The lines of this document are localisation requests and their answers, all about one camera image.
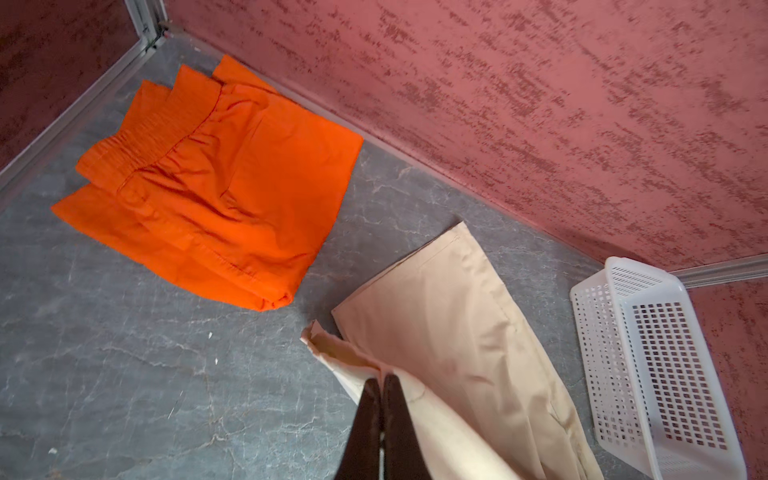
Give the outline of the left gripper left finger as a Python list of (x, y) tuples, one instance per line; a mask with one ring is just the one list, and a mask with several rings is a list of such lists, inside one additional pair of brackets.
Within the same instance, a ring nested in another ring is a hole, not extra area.
[(381, 391), (376, 379), (368, 379), (335, 480), (378, 480), (381, 449)]

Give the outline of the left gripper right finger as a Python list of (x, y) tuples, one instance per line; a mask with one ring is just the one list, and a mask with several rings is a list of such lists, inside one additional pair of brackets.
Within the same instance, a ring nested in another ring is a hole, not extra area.
[(388, 374), (382, 393), (384, 478), (430, 480), (399, 378)]

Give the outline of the beige shorts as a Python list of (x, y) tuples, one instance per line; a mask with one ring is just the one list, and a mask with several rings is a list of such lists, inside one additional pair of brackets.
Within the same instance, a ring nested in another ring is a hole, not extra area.
[(577, 409), (479, 243), (457, 224), (302, 333), (357, 406), (396, 375), (431, 479), (599, 479)]

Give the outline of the white plastic laundry basket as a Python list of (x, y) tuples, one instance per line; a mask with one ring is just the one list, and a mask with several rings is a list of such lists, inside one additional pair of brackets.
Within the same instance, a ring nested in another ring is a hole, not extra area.
[(610, 257), (570, 291), (597, 441), (652, 479), (744, 479), (747, 468), (688, 292)]

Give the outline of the orange shorts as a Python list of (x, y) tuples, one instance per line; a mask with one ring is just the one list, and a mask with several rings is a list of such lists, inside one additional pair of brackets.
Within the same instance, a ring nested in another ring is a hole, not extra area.
[(182, 289), (275, 310), (330, 234), (362, 145), (227, 56), (211, 75), (143, 81), (53, 211)]

